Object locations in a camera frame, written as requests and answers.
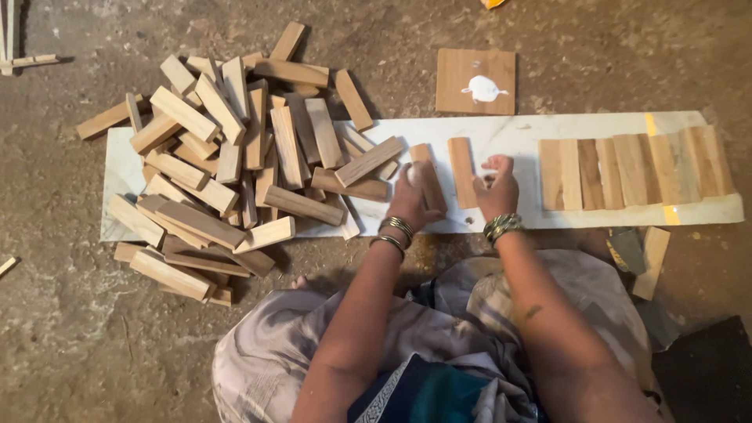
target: dirty floor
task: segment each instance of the dirty floor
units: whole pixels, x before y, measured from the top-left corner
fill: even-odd
[[[700,110],[725,140],[750,208],[752,8],[748,0],[24,2],[21,49],[72,62],[0,78],[0,415],[3,421],[216,421],[214,343],[271,289],[351,277],[366,239],[287,242],[280,267],[232,309],[161,294],[100,244],[103,139],[75,126],[164,83],[170,53],[269,52],[289,20],[311,27],[296,59],[349,68],[386,119],[434,117],[440,47],[518,55],[518,114]],[[740,314],[752,326],[749,223],[674,227],[656,300],[685,332]],[[600,230],[539,231],[591,248]],[[487,253],[480,236],[419,238],[405,281]]]

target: hand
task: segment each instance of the hand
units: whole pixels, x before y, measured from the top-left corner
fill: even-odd
[[[473,177],[473,188],[478,206],[486,221],[501,215],[517,212],[517,201],[520,198],[520,187],[517,179],[512,175],[514,159],[503,154],[496,154],[488,158],[481,165],[483,169],[495,169],[495,175],[486,175],[485,180]]]
[[[423,175],[428,162],[408,163],[399,170],[399,179],[394,184],[394,198],[387,210],[388,218],[401,218],[415,233],[431,222],[440,221],[444,213],[439,210],[426,210],[423,201]]]

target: tattoo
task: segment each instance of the tattoo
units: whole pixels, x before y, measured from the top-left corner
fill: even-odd
[[[525,320],[530,320],[532,316],[538,314],[538,312],[540,312],[542,309],[543,307],[537,304],[533,307],[530,307],[530,310],[528,310],[527,313],[525,314]]]

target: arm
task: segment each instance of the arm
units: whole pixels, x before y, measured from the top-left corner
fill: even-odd
[[[498,171],[486,184],[475,178],[487,220],[515,213],[519,190],[514,161],[494,156]],[[554,421],[660,421],[603,339],[569,302],[523,233],[496,240],[514,301],[515,320],[545,409]]]
[[[409,167],[400,172],[387,217],[402,218],[417,232],[441,214],[423,210],[420,183],[408,182]],[[422,169],[415,165],[418,178]],[[380,233],[407,245],[399,229],[384,227]],[[389,242],[375,242],[368,250],[314,354],[291,422],[347,420],[347,409],[376,377],[401,264],[402,253]]]

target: bracelet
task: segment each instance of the bracelet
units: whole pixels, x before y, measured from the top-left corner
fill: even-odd
[[[486,237],[491,246],[496,245],[496,240],[508,232],[515,232],[525,229],[522,226],[522,218],[517,213],[510,215],[501,215],[491,219],[486,227],[483,228],[483,235]]]
[[[390,244],[394,245],[395,247],[397,247],[397,249],[399,250],[399,252],[402,254],[402,261],[405,261],[405,249],[402,247],[402,245],[399,243],[399,241],[397,241],[394,237],[388,236],[388,235],[379,235],[379,236],[373,238],[371,240],[371,243],[368,244],[368,246],[370,247],[376,241],[386,241],[386,242],[389,242]]]
[[[412,245],[413,243],[413,236],[415,236],[415,231],[413,231],[413,228],[410,226],[410,224],[408,224],[408,222],[405,222],[400,218],[385,218],[381,221],[378,229],[381,230],[386,226],[395,227],[401,230],[405,234],[405,236],[408,237],[408,244],[407,246],[405,246],[405,250],[410,248],[410,245]]]

